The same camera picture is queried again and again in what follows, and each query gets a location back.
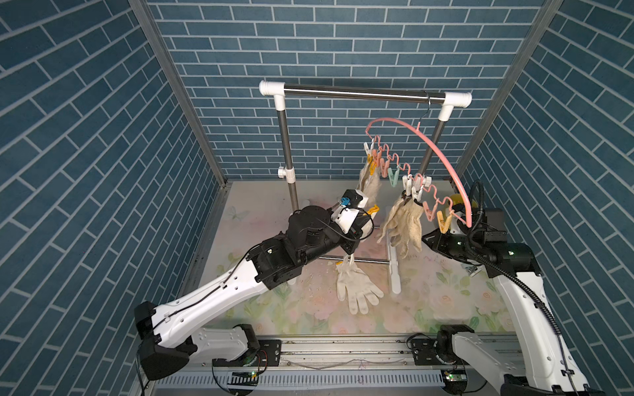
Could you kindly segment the beige glove dark cuff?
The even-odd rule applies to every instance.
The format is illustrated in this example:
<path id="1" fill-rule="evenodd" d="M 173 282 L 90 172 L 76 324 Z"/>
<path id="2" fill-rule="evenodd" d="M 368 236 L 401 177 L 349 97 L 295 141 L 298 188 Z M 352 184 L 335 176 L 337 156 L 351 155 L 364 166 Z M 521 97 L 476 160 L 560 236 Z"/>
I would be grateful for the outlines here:
<path id="1" fill-rule="evenodd" d="M 400 197 L 396 200 L 396 202 L 391 207 L 391 210 L 386 218 L 386 221 L 381 225 L 381 234 L 379 239 L 376 241 L 378 244 L 386 237 L 386 234 L 389 230 L 394 229 L 396 227 L 396 215 L 400 208 L 405 204 L 405 199 Z"/>

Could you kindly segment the beige cotton glove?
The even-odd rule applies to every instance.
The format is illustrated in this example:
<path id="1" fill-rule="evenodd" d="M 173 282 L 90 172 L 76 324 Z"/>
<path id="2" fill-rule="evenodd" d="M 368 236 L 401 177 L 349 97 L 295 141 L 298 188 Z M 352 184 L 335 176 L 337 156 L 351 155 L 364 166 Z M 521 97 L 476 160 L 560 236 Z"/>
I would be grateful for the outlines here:
<path id="1" fill-rule="evenodd" d="M 391 245 L 396 248 L 401 258 L 409 255 L 412 245 L 416 252 L 422 250 L 422 225 L 420 218 L 424 214 L 423 206 L 415 199 L 407 201 L 397 211 L 396 227 L 391 231 Z"/>

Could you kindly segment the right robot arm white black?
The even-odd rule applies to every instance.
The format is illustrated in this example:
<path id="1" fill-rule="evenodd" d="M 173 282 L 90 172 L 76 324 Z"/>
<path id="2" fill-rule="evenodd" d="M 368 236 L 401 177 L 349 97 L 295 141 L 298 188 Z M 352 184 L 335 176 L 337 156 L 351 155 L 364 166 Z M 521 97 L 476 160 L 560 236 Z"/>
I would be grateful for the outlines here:
<path id="1" fill-rule="evenodd" d="M 441 225 L 422 237 L 434 252 L 487 275 L 510 312 L 524 366 L 489 346 L 467 325 L 443 325 L 439 361 L 467 363 L 500 395 L 601 395 L 571 355 L 546 298 L 543 274 L 526 244 L 510 243 L 501 211 L 478 209 L 472 227 Z"/>

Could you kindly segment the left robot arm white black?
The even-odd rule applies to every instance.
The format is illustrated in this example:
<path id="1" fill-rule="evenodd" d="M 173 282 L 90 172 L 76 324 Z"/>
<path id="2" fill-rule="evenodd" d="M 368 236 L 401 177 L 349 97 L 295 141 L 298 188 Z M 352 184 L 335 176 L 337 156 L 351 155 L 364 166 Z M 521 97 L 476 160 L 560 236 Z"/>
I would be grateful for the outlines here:
<path id="1" fill-rule="evenodd" d="M 135 326 L 140 335 L 137 366 L 148 380 L 161 380 L 193 361 L 244 361 L 259 350 L 252 326 L 225 330 L 203 327 L 234 306 L 274 290 L 302 273 L 305 265 L 330 251 L 345 251 L 337 265 L 337 297 L 348 302 L 352 314 L 367 314 L 378 305 L 383 292 L 354 261 L 353 253 L 374 231 L 370 211 L 340 206 L 336 212 L 319 206 L 295 211 L 285 232 L 251 247 L 225 274 L 193 292 L 156 305 L 149 301 L 135 307 Z"/>

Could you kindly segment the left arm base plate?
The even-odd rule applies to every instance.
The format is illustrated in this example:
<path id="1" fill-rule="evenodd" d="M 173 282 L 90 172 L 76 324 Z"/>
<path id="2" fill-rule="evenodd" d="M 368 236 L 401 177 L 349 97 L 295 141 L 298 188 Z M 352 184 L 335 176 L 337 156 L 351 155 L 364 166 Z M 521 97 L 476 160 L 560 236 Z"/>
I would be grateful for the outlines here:
<path id="1" fill-rule="evenodd" d="M 250 347 L 246 353 L 233 361 L 214 359 L 214 367 L 256 367 L 279 366 L 282 352 L 281 339 L 259 339 L 259 348 Z"/>

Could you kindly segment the pink clip hanger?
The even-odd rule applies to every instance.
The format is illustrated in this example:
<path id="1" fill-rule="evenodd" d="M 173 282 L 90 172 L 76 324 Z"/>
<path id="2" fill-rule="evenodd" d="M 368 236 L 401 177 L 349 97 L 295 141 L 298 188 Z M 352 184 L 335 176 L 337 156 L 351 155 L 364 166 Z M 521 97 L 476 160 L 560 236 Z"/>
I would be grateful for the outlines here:
<path id="1" fill-rule="evenodd" d="M 452 223 L 463 224 L 467 229 L 474 227 L 475 221 L 472 219 L 474 210 L 470 197 L 467 195 L 465 187 L 460 180 L 454 166 L 451 165 L 447 156 L 438 147 L 438 142 L 445 130 L 445 126 L 451 115 L 456 109 L 465 109 L 472 104 L 472 94 L 467 92 L 408 92 L 408 91 L 376 91 L 367 95 L 370 100 L 378 100 L 385 102 L 413 102 L 425 103 L 429 106 L 433 104 L 440 105 L 437 123 L 431 136 L 427 136 L 420 130 L 420 125 L 411 125 L 402 120 L 390 117 L 376 118 L 370 121 L 365 133 L 371 140 L 371 143 L 364 145 L 367 161 L 369 158 L 374 160 L 376 170 L 381 171 L 383 178 L 388 178 L 392 185 L 399 182 L 403 183 L 405 196 L 422 201 L 424 192 L 436 193 L 436 186 L 431 182 L 428 174 L 428 167 L 433 156 L 437 157 L 447 170 L 450 179 L 457 188 L 459 196 L 462 198 L 463 211 L 457 213 L 453 208 L 455 202 L 450 197 L 440 199 L 435 197 L 435 206 L 430 208 L 426 203 L 423 204 L 424 214 L 428 221 L 437 221 L 440 231 L 446 234 L 451 228 Z M 421 138 L 427 145 L 424 159 L 419 166 L 418 171 L 413 171 L 410 164 L 401 160 L 401 157 L 391 150 L 391 147 L 381 142 L 380 135 L 372 135 L 371 128 L 377 123 L 391 122 L 396 125 L 404 126 L 406 129 Z"/>

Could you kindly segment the white cotton glove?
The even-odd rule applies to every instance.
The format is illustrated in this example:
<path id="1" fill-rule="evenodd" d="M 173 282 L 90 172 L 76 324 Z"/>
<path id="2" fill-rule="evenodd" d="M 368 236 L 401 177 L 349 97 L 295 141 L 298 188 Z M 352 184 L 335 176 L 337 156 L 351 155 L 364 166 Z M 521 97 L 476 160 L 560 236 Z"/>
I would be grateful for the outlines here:
<path id="1" fill-rule="evenodd" d="M 369 158 L 364 165 L 358 179 L 358 191 L 361 191 L 368 202 L 365 209 L 369 210 L 376 204 L 376 199 L 381 188 L 381 171 L 376 170 L 374 160 Z"/>
<path id="2" fill-rule="evenodd" d="M 374 205 L 372 208 L 366 210 L 366 212 L 368 213 L 369 216 L 371 216 L 373 219 L 376 217 L 376 214 L 380 211 L 380 208 L 378 205 Z"/>

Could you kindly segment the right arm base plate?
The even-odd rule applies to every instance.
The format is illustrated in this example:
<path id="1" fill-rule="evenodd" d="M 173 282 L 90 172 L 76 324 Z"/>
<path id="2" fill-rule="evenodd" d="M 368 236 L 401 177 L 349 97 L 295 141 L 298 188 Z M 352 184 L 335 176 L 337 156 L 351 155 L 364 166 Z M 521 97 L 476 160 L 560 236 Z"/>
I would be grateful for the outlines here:
<path id="1" fill-rule="evenodd" d="M 437 349 L 437 342 L 428 338 L 413 338 L 408 346 L 416 366 L 462 366 L 463 361 Z"/>

